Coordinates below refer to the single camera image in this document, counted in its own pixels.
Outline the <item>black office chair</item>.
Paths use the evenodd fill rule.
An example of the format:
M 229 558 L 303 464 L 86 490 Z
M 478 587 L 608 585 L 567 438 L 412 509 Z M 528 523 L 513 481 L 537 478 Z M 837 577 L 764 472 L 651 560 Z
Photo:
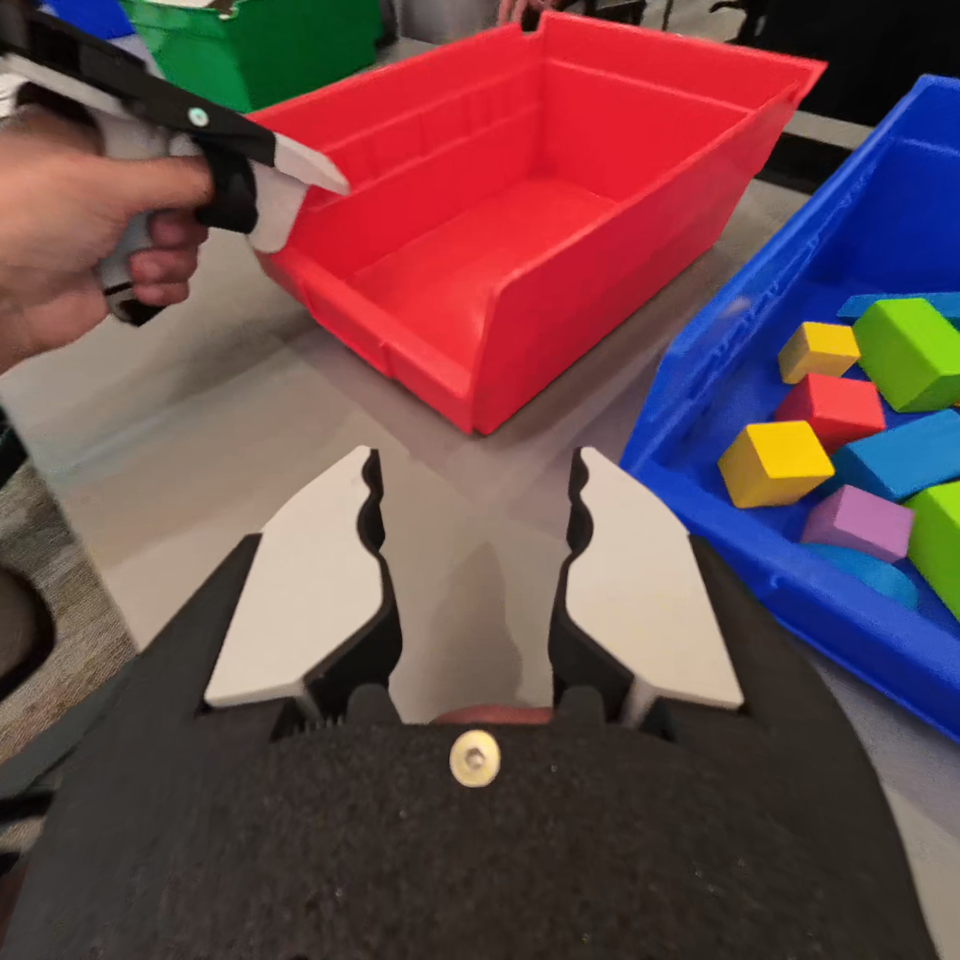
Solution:
M 54 650 L 2 701 L 2 762 L 99 688 L 134 654 L 127 628 L 85 549 L 16 436 L 18 466 L 2 486 L 2 564 L 24 575 L 54 621 Z

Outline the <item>green plastic bin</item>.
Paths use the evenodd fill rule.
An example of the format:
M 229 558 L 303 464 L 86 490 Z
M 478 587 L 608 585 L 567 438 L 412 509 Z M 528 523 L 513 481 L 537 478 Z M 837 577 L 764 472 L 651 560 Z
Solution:
M 377 1 L 122 1 L 162 76 L 250 114 L 371 66 Z

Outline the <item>red plastic bin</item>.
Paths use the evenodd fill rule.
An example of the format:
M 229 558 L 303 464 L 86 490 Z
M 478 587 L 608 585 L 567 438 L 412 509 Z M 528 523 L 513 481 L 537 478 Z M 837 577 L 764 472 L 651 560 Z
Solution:
M 714 246 L 826 68 L 547 11 L 340 80 L 249 115 L 351 184 L 261 267 L 489 435 Z

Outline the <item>grey desk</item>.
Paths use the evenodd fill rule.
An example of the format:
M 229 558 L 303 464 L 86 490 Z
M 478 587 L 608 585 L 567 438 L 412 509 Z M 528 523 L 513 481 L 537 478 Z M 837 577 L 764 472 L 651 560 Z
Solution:
M 808 198 L 752 181 L 713 249 L 486 438 L 358 359 L 222 232 L 186 303 L 18 366 L 2 402 L 136 647 L 244 534 L 367 445 L 386 484 L 402 716 L 545 706 L 571 451 L 619 458 L 671 338 Z

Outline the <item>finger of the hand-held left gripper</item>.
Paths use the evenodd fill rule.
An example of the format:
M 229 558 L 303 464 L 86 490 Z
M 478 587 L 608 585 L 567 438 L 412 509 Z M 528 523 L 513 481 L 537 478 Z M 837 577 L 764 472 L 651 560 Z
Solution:
M 348 196 L 352 186 L 325 154 L 281 134 L 273 137 L 273 164 L 250 159 L 256 223 L 247 239 L 258 254 L 277 254 L 287 244 L 312 187 Z

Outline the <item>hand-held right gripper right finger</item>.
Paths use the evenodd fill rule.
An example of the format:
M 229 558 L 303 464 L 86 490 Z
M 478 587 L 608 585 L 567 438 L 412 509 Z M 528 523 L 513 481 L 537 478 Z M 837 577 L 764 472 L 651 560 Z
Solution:
M 548 631 L 554 706 L 586 688 L 612 724 L 641 724 L 660 700 L 738 711 L 744 694 L 685 524 L 588 446 L 573 453 L 568 501 Z

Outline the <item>small blue plastic bin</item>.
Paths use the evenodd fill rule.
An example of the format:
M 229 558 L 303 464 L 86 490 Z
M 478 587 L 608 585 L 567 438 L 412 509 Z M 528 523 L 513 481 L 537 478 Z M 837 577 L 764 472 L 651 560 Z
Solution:
M 136 33 L 118 1 L 42 1 L 41 5 L 52 16 L 102 41 L 113 42 Z

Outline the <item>pile of coloured wooden blocks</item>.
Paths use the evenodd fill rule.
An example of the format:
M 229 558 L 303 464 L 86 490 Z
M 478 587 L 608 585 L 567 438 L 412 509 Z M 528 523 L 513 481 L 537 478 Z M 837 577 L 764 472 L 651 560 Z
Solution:
M 958 309 L 946 294 L 853 297 L 777 357 L 774 411 L 718 459 L 731 505 L 794 507 L 798 543 L 909 611 L 920 582 L 958 616 Z

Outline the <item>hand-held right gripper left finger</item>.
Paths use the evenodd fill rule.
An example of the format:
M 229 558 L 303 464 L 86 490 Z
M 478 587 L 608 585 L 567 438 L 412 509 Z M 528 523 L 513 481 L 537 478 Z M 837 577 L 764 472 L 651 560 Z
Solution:
M 402 624 L 381 515 L 379 452 L 357 446 L 292 496 L 259 534 L 204 703 L 291 700 L 309 721 L 345 717 L 354 692 L 388 689 Z

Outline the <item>person's left hand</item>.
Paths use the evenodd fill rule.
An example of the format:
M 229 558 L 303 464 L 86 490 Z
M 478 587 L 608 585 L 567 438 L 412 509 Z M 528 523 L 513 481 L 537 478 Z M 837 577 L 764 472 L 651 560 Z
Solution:
M 1 372 L 77 341 L 109 315 L 97 274 L 128 222 L 150 214 L 151 246 L 132 254 L 133 296 L 183 303 L 212 197 L 198 156 L 126 161 L 95 131 L 30 104 L 2 123 Z

